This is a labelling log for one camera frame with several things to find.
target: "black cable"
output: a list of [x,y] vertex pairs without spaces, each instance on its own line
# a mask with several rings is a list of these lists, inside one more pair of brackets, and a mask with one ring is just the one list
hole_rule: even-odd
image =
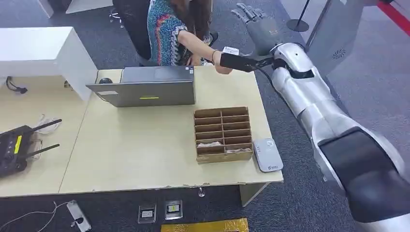
[[275,87],[273,86],[273,83],[272,83],[272,79],[270,79],[270,76],[268,75],[267,72],[265,72],[262,68],[259,68],[257,66],[251,66],[251,67],[261,71],[265,75],[265,77],[268,79],[270,86],[273,88],[273,90],[275,90]]
[[7,88],[8,88],[9,90],[14,91],[14,92],[19,92],[19,93],[21,93],[21,94],[24,94],[24,93],[27,92],[27,88],[17,87],[17,86],[13,83],[11,76],[8,76],[8,77],[7,77],[7,79],[6,79],[6,86],[7,86]]
[[104,98],[102,98],[102,97],[100,97],[98,94],[95,94],[95,95],[97,95],[101,100],[103,100],[104,102],[107,102],[107,100],[105,100]]

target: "speaker grille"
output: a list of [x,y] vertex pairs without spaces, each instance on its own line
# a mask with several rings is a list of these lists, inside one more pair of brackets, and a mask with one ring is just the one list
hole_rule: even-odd
[[333,60],[340,59],[346,55],[346,50],[344,48],[337,50],[333,55]]

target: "gold mat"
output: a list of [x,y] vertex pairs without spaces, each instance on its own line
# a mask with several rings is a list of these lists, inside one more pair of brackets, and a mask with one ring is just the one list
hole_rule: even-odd
[[246,218],[194,224],[162,225],[161,232],[249,232]]

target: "robot finger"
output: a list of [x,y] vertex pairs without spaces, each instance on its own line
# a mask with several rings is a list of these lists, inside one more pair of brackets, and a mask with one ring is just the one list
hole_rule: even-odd
[[268,15],[259,8],[255,9],[254,12],[260,18],[267,18],[268,17]]
[[250,20],[248,17],[243,16],[238,10],[231,10],[231,12],[236,15],[238,18],[240,18],[245,24],[247,24]]
[[253,9],[251,6],[248,6],[248,10],[254,15],[252,18],[253,21],[257,21],[258,19],[261,19],[259,14],[256,12],[256,9]]
[[256,17],[256,14],[248,9],[248,7],[243,4],[243,3],[237,3],[236,6],[241,9],[243,12],[245,12],[246,16],[249,18],[249,20],[253,20]]

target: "white power bank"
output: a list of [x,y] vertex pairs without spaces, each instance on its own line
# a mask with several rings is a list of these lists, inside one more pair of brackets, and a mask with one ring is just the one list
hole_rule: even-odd
[[253,149],[262,172],[274,172],[283,168],[282,159],[273,139],[254,140]]

